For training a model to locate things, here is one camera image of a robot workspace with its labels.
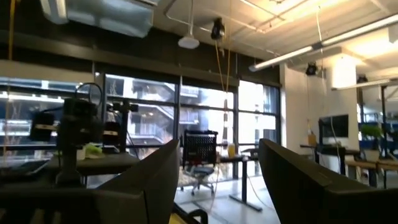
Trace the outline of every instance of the black monitor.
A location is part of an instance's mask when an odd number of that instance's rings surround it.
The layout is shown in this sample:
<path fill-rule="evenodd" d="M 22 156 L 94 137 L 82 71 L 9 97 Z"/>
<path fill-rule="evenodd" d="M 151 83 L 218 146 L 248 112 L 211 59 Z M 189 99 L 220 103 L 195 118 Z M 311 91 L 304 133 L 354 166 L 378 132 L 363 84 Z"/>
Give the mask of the black monitor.
<path fill-rule="evenodd" d="M 348 114 L 320 118 L 319 122 L 324 138 L 348 138 Z"/>

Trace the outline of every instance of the black mesh chair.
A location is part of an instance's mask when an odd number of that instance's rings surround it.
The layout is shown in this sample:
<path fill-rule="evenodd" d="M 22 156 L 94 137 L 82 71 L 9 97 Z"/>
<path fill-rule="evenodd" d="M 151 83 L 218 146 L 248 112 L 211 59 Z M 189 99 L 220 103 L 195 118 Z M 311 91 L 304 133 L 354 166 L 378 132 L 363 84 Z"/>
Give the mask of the black mesh chair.
<path fill-rule="evenodd" d="M 206 178 L 214 173 L 217 161 L 217 132 L 216 131 L 189 131 L 185 130 L 183 137 L 182 166 L 184 174 L 195 178 L 191 194 L 200 186 L 207 187 L 214 195 L 213 184 Z"/>

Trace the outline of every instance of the bottle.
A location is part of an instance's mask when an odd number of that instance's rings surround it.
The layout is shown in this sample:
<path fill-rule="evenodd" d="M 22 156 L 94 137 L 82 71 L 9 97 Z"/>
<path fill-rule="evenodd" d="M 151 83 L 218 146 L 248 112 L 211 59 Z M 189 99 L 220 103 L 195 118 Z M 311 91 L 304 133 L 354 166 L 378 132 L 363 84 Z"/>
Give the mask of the bottle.
<path fill-rule="evenodd" d="M 233 143 L 228 144 L 228 156 L 229 158 L 235 157 L 235 144 Z"/>

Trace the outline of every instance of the green plant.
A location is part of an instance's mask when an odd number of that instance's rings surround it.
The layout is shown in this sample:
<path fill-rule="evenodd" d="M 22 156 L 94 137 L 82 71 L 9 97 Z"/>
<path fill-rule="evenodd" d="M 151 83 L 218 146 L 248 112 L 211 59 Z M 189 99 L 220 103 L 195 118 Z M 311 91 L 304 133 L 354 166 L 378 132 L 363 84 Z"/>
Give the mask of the green plant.
<path fill-rule="evenodd" d="M 381 128 L 374 125 L 364 124 L 361 126 L 361 133 L 366 137 L 379 138 L 382 135 Z"/>

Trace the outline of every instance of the white ceiling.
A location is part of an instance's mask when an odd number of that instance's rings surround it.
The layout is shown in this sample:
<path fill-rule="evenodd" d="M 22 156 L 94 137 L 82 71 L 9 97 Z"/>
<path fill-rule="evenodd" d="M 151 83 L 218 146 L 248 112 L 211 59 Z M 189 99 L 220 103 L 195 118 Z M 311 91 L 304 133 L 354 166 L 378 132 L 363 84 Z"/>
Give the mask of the white ceiling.
<path fill-rule="evenodd" d="M 171 5 L 165 16 L 165 8 Z M 322 38 L 344 33 L 398 13 L 396 0 L 194 0 L 193 33 L 201 42 L 210 39 L 213 20 L 222 17 L 230 34 L 229 46 L 237 52 L 270 59 L 319 41 L 317 11 Z M 154 26 L 185 35 L 191 0 L 161 0 L 155 9 Z"/>

